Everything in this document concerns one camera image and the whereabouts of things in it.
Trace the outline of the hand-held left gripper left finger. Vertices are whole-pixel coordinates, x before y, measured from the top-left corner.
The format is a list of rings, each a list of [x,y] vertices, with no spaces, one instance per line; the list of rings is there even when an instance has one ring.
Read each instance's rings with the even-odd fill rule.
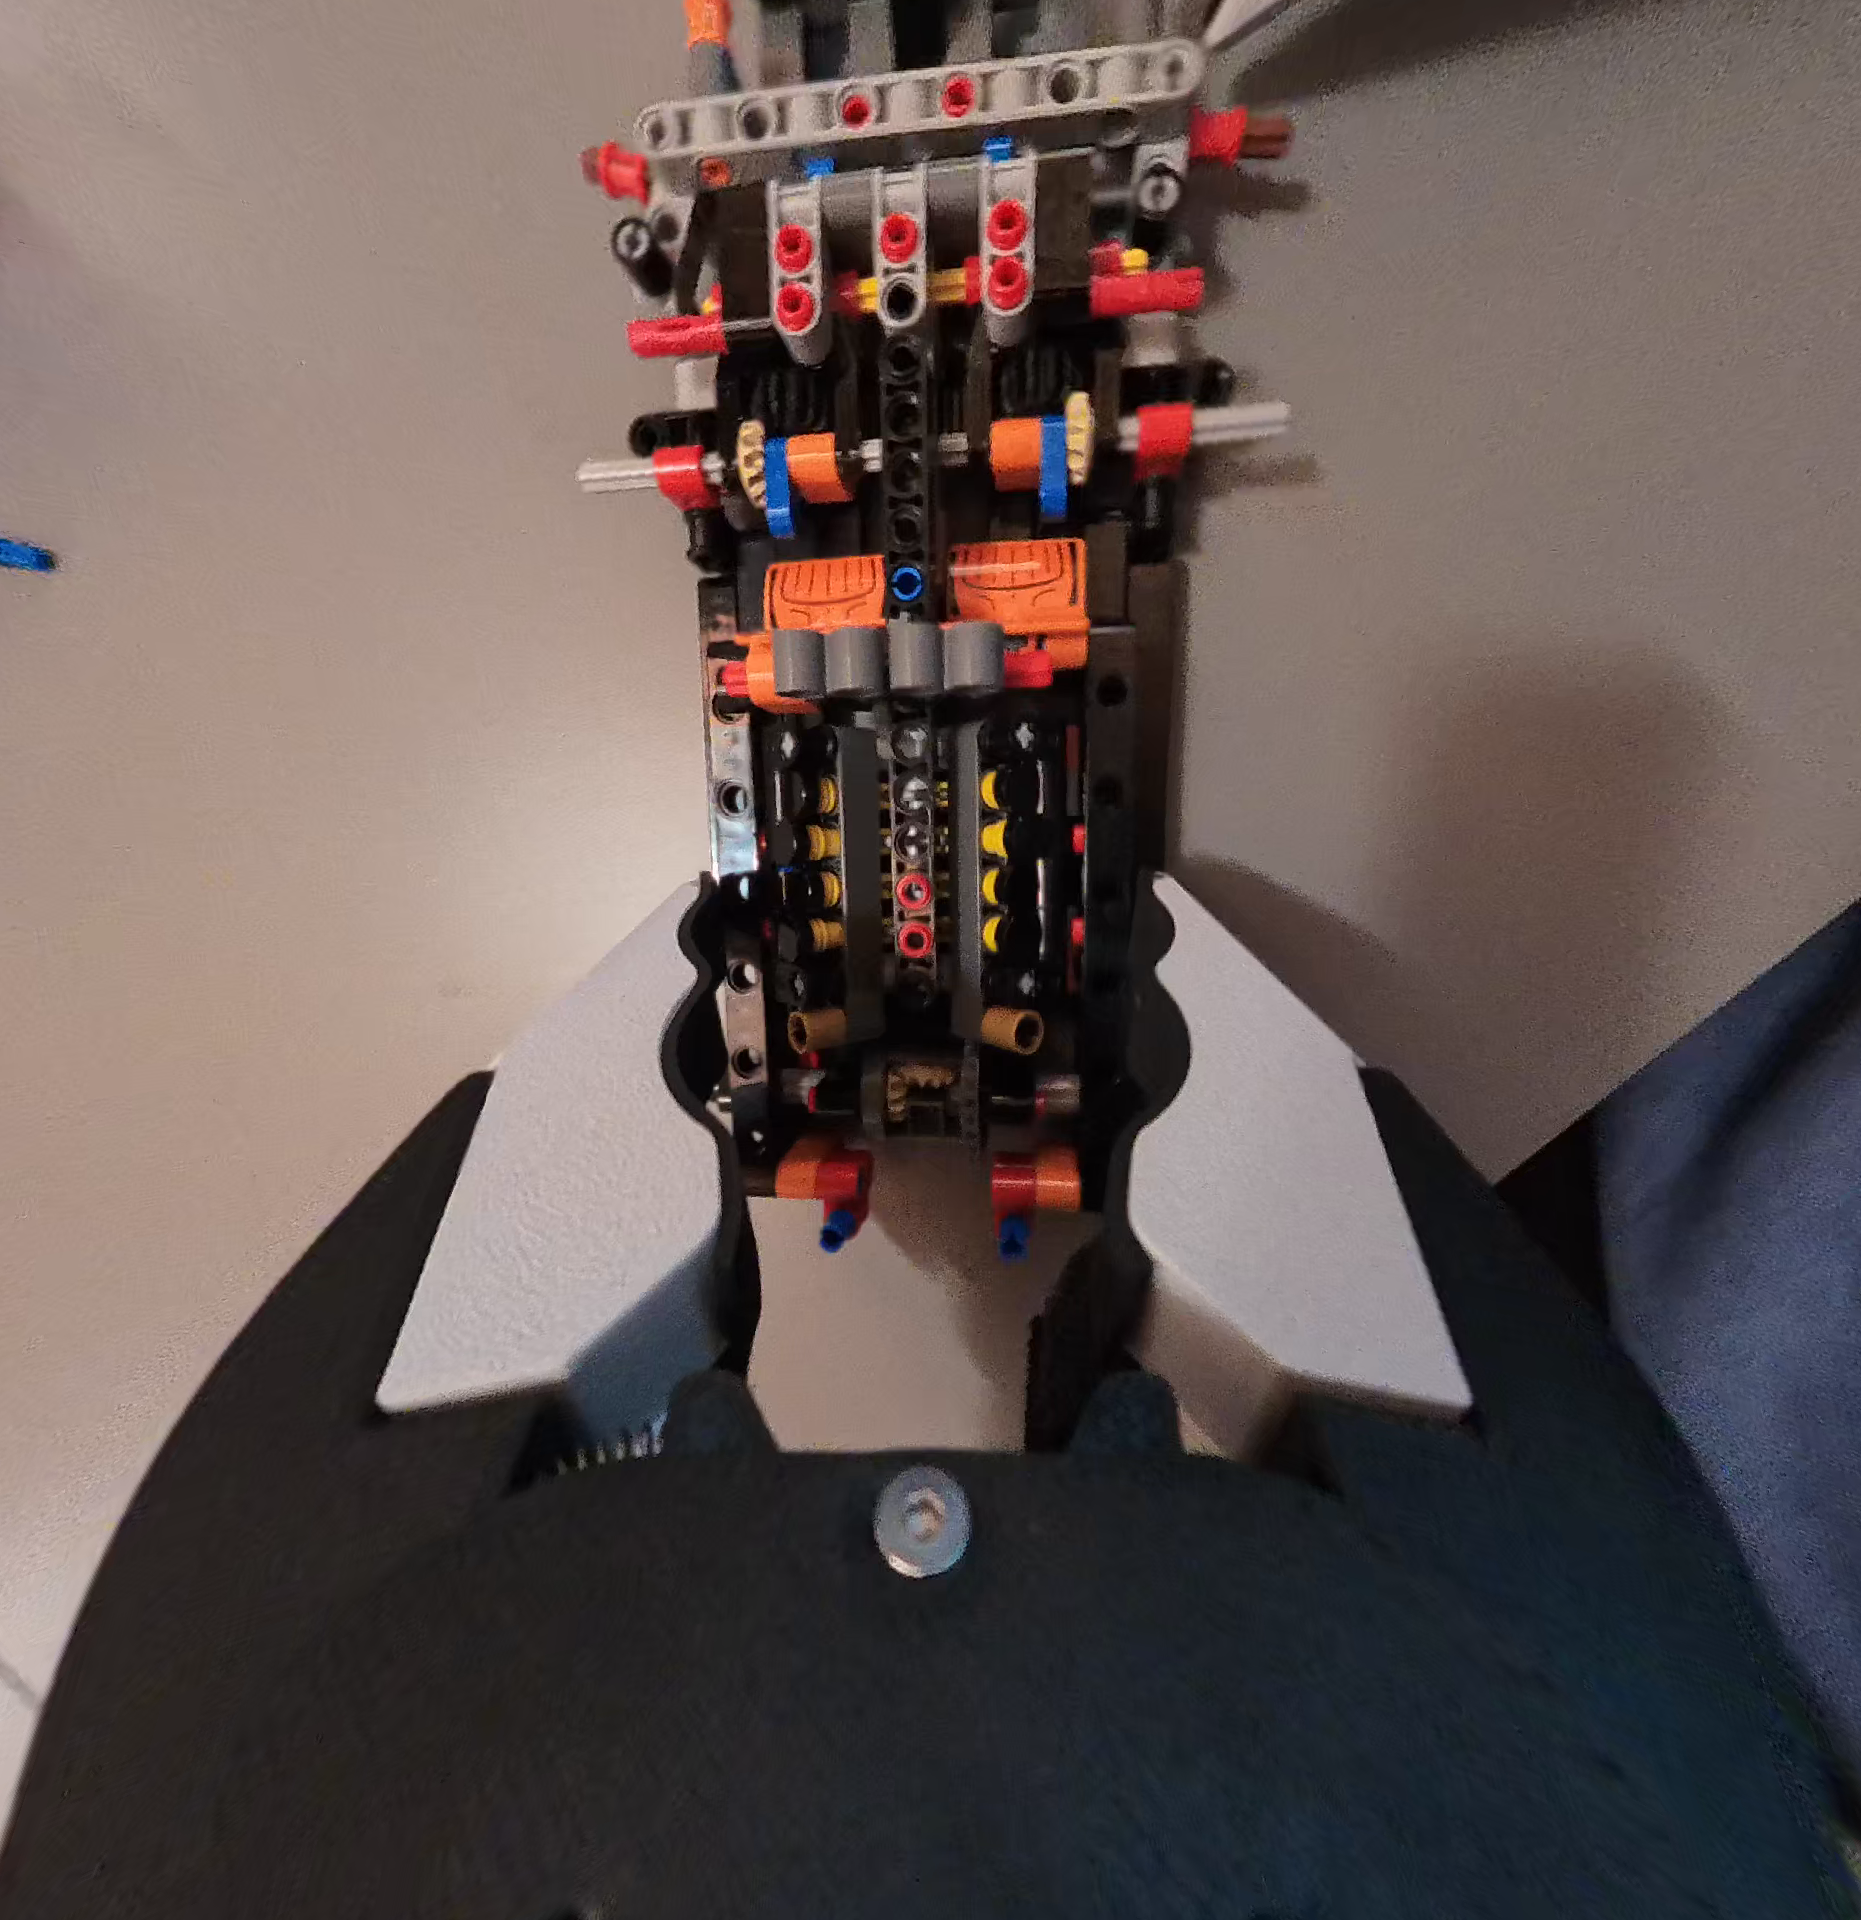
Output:
[[[697,904],[664,896],[491,1064],[379,1411],[555,1392],[577,1421],[661,1421],[724,1356],[721,1146],[667,1075]]]

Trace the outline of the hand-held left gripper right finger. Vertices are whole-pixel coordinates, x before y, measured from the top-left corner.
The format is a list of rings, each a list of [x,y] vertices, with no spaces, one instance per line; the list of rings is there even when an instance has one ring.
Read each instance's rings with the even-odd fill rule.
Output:
[[[1140,881],[1102,1222],[1029,1327],[1025,1448],[1130,1368],[1197,1450],[1259,1459],[1305,1401],[1471,1408],[1362,1058],[1180,881]]]

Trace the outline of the multicoloured lego model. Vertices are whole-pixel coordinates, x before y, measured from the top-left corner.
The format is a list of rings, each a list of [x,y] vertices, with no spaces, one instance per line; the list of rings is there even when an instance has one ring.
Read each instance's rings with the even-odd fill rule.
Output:
[[[901,1138],[987,1160],[1003,1261],[1107,1203],[1178,493],[1292,420],[1197,350],[1187,199],[1288,152],[1207,103],[1285,8],[685,3],[682,94],[583,155],[676,389],[579,487],[697,573],[708,1103],[826,1252]]]

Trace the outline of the person's blue sweater torso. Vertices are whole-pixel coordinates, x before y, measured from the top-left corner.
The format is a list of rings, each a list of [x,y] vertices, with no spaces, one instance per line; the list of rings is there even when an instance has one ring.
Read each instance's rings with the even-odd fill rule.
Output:
[[[1861,898],[1593,1114],[1627,1352],[1861,1807]]]

